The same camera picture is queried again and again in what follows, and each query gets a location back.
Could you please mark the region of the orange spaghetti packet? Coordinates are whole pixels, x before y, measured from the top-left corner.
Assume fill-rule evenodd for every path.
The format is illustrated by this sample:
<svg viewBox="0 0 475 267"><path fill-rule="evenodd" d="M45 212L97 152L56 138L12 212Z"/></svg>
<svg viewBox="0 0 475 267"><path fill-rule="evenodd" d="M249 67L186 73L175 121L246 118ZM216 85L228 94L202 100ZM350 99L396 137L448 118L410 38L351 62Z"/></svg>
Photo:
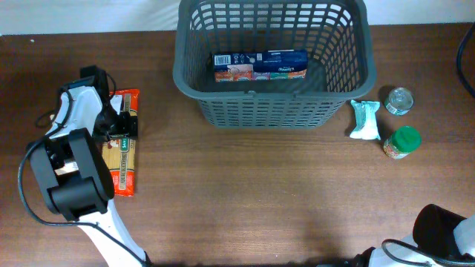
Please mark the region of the orange spaghetti packet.
<svg viewBox="0 0 475 267"><path fill-rule="evenodd" d="M132 119L138 118L139 89L125 89L116 92L113 98L121 99L121 111L128 111ZM121 137L102 143L101 153L114 183L114 193L122 197L133 197L135 192L136 137Z"/></svg>

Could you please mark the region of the blue cardboard food box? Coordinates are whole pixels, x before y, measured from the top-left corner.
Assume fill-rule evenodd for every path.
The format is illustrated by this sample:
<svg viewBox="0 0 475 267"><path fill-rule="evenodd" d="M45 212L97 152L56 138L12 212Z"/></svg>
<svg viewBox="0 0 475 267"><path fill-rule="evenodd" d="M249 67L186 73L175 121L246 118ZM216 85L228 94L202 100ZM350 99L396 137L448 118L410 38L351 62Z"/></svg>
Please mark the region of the blue cardboard food box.
<svg viewBox="0 0 475 267"><path fill-rule="evenodd" d="M212 56L216 82L303 79L307 73L308 61L305 50L267 50Z"/></svg>

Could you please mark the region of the grey plastic shopping basket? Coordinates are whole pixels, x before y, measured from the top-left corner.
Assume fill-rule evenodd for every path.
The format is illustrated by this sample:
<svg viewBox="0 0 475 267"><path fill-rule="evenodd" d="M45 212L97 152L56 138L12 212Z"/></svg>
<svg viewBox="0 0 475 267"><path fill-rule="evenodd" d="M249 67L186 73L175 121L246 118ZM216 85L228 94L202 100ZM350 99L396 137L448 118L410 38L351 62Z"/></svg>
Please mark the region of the grey plastic shopping basket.
<svg viewBox="0 0 475 267"><path fill-rule="evenodd" d="M173 78L220 128L314 128L376 81L362 0L182 1Z"/></svg>

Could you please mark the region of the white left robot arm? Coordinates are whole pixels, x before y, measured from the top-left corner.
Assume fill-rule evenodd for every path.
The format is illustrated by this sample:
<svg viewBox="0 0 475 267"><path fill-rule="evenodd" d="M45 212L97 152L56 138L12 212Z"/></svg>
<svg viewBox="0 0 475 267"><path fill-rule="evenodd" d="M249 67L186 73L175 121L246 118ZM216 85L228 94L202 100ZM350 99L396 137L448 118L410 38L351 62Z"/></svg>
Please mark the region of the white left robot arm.
<svg viewBox="0 0 475 267"><path fill-rule="evenodd" d="M112 76L96 65L83 67L79 79L59 88L56 107L47 116L47 133L30 143L18 171L22 204L23 170L30 165L45 205L64 222L42 225L77 227L91 239L109 266L150 266L146 251L128 233L114 203L114 179L99 144L135 139L137 115L124 109L125 100Z"/></svg>

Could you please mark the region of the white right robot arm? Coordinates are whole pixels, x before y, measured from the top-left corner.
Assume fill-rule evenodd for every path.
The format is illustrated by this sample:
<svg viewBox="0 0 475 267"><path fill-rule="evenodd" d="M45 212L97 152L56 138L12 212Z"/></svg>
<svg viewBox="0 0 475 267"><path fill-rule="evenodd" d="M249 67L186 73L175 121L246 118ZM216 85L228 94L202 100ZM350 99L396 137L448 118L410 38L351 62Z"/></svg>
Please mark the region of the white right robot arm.
<svg viewBox="0 0 475 267"><path fill-rule="evenodd" d="M474 267L474 217L464 217L435 204L418 214L412 233L386 239L345 263L361 267Z"/></svg>

